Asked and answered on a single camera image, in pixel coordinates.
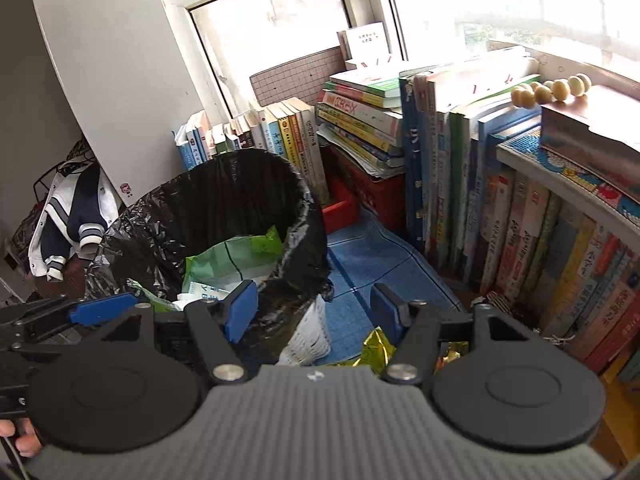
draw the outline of window pane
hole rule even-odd
[[[530,44],[640,73],[640,0],[395,0],[410,59],[443,62],[486,49],[486,40]]]
[[[216,0],[192,15],[240,111],[255,97],[250,76],[337,46],[336,32],[349,27],[342,0]]]

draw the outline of varsity jacket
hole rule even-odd
[[[105,231],[118,217],[120,198],[93,153],[68,160],[51,183],[29,245],[34,276],[61,282],[66,261],[92,260]]]

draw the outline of human hand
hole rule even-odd
[[[42,444],[36,436],[36,432],[33,429],[33,424],[28,418],[20,420],[20,428],[22,431],[15,441],[15,447],[20,455],[29,458],[37,455],[42,449]],[[13,436],[15,433],[15,426],[10,420],[0,420],[0,436]]]

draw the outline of black plastic bag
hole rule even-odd
[[[273,225],[282,258],[258,288],[258,313],[239,347],[277,360],[311,300],[328,292],[329,266],[318,200],[288,160],[263,150],[223,153],[127,208],[87,269],[86,297],[125,292],[132,278],[175,301],[185,257]]]

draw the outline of red book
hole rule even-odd
[[[611,332],[584,361],[591,370],[599,373],[620,349],[631,341],[640,330],[640,294],[629,306]]]

